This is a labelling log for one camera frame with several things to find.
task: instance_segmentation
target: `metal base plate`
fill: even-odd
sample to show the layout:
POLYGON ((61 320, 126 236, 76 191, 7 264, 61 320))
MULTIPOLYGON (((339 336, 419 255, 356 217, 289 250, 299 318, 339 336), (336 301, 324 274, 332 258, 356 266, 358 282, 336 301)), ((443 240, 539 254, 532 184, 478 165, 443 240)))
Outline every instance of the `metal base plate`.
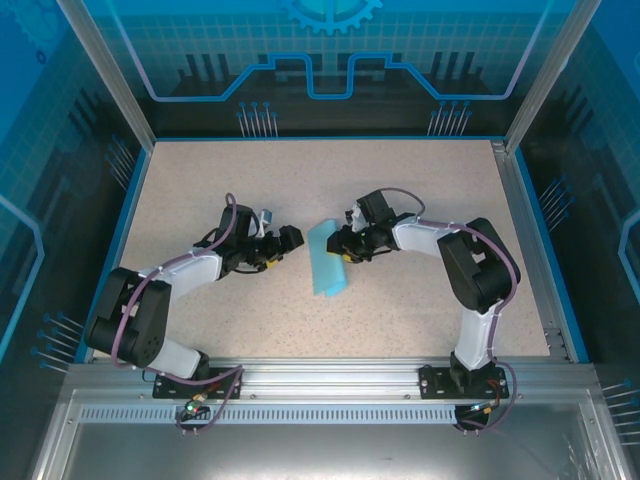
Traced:
POLYGON ((466 392, 461 394, 457 385, 451 379, 449 367, 432 367, 425 365, 418 370, 420 383, 420 398, 423 400, 457 400, 457 399, 477 399, 493 400, 496 398, 496 391, 487 383, 495 380, 502 381, 504 385, 500 387, 500 399, 509 398, 509 387, 506 383, 504 370, 499 367, 482 369, 476 377, 474 387, 467 387, 466 392))
MULTIPOLYGON (((218 375, 227 371, 229 371, 229 368, 209 368, 209 378, 217 377, 218 375)), ((235 375, 229 375, 227 378, 220 380, 220 382, 218 382, 220 386, 208 394, 208 399, 224 399, 234 378, 235 375)), ((238 398, 240 398, 242 376, 240 376, 239 381, 240 385, 233 389, 233 393, 231 394, 231 397, 229 397, 231 400, 237 400, 238 398)), ((207 385, 192 387, 189 385, 182 385, 180 383, 174 382, 173 380, 169 380, 168 378, 161 375, 156 375, 156 379, 153 385, 153 398, 187 400, 189 398, 192 398, 194 395, 197 395, 198 393, 202 393, 206 389, 207 385)))

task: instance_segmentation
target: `blue wall panel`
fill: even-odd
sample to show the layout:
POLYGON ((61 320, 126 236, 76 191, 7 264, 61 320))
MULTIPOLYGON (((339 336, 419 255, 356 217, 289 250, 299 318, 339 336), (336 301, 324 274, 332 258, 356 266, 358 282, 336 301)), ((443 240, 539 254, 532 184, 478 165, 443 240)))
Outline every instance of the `blue wall panel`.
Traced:
POLYGON ((640 382, 639 20, 637 2, 602 2, 522 145, 605 384, 640 382))
POLYGON ((73 361, 72 322, 86 320, 140 145, 55 2, 0 1, 0 64, 0 478, 18 479, 73 361))
POLYGON ((265 101, 281 135, 433 135, 449 114, 501 135, 574 2, 187 3, 88 3, 159 136, 254 136, 236 114, 265 101))

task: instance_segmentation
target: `gear logo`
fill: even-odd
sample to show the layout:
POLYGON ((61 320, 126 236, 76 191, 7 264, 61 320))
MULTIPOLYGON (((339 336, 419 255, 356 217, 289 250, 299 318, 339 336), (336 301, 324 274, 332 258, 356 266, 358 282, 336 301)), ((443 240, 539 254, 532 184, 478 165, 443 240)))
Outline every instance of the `gear logo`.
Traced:
POLYGON ((363 19, 373 18, 373 9, 382 7, 381 0, 282 0, 289 20, 297 20, 301 28, 311 27, 333 35, 346 34, 349 28, 360 28, 363 19))
POLYGON ((16 23, 38 50, 55 40, 60 19, 55 0, 0 0, 0 15, 13 13, 16 23))

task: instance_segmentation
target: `speckled beige tabletop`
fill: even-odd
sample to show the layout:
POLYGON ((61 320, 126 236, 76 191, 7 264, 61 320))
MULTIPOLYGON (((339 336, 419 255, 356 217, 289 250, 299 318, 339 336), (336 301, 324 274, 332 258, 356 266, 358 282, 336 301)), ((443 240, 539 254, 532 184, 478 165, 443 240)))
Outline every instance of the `speckled beige tabletop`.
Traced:
MULTIPOLYGON (((427 204, 425 218, 491 220, 523 272, 502 315, 497 353, 548 355, 531 285, 488 141, 322 140, 161 142, 144 181, 121 264, 158 265, 218 225, 224 194, 274 214, 274 226, 306 233, 344 222, 360 196, 402 187, 427 204)), ((396 213, 410 198, 388 193, 396 213)), ((448 355, 460 305, 442 261, 394 252, 348 265, 349 286, 314 296, 305 245, 261 275, 229 275, 173 308, 167 335, 211 356, 400 357, 448 355)))

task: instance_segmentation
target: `robotic arm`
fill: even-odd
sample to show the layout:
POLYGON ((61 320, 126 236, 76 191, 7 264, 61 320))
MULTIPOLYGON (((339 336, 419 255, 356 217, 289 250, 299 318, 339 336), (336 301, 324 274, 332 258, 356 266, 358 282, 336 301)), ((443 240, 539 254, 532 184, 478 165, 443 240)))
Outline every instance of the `robotic arm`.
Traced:
MULTIPOLYGON (((509 271, 496 252, 452 224, 422 221, 410 213, 396 215, 380 190, 358 199, 346 212, 346 219, 347 225, 327 240, 327 251, 348 262, 372 261, 394 250, 442 258, 453 293, 462 304, 460 338, 451 355, 451 380, 461 394, 472 390, 474 384, 484 385, 483 370, 493 366, 487 346, 494 312, 512 287, 509 271)), ((491 223, 478 218, 467 227, 488 237, 506 254, 519 282, 520 271, 491 223)))
POLYGON ((220 226, 166 268, 152 267, 140 272, 126 268, 113 270, 87 327, 86 344, 105 353, 111 352, 133 292, 145 277, 159 269, 160 273, 144 288, 130 314, 119 342, 118 358, 136 367, 149 367, 183 379, 208 378, 209 357, 206 354, 165 338, 171 305, 186 293, 221 280, 232 272, 263 272, 304 243, 300 230, 290 225, 281 227, 279 236, 266 231, 272 219, 268 210, 262 210, 256 216, 252 209, 237 205, 235 223, 232 212, 232 207, 227 206, 220 226), (210 237, 214 235, 214 242, 220 240, 230 224, 233 226, 224 240, 207 250, 213 245, 210 237))

